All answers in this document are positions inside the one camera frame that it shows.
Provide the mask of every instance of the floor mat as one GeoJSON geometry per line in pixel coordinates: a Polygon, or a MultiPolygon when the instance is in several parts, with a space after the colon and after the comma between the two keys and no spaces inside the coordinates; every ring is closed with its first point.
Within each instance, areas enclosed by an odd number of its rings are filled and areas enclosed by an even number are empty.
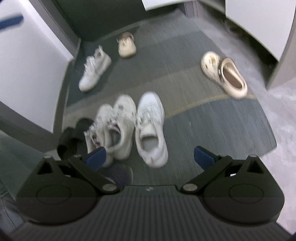
{"type": "Polygon", "coordinates": [[[205,52],[223,54],[193,21],[175,11],[130,31],[138,51],[129,59],[119,57],[116,35],[83,44],[71,79],[63,127],[74,126],[82,117],[94,119],[100,105],[113,105],[122,93],[130,95],[137,104],[144,92],[156,92],[165,110],[169,160],[160,169],[150,169],[134,143],[126,163],[133,169],[135,185],[180,186],[189,181],[202,171],[193,160],[197,145],[233,158],[261,156],[276,147],[253,92],[249,90],[240,101],[229,99],[202,73],[200,59],[205,52]],[[85,58],[93,54],[98,44],[110,55],[112,65],[92,91],[81,93],[78,82],[85,58]]]}

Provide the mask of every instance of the concrete floor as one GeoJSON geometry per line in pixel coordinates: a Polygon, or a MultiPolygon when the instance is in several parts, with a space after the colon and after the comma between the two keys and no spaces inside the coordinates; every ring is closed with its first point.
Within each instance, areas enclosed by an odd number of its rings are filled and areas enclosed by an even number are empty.
{"type": "Polygon", "coordinates": [[[296,232],[296,79],[272,90],[265,89],[270,69],[258,58],[246,39],[230,35],[214,18],[192,19],[198,27],[236,63],[248,86],[257,96],[271,128],[277,148],[261,157],[285,195],[278,223],[296,232]]]}

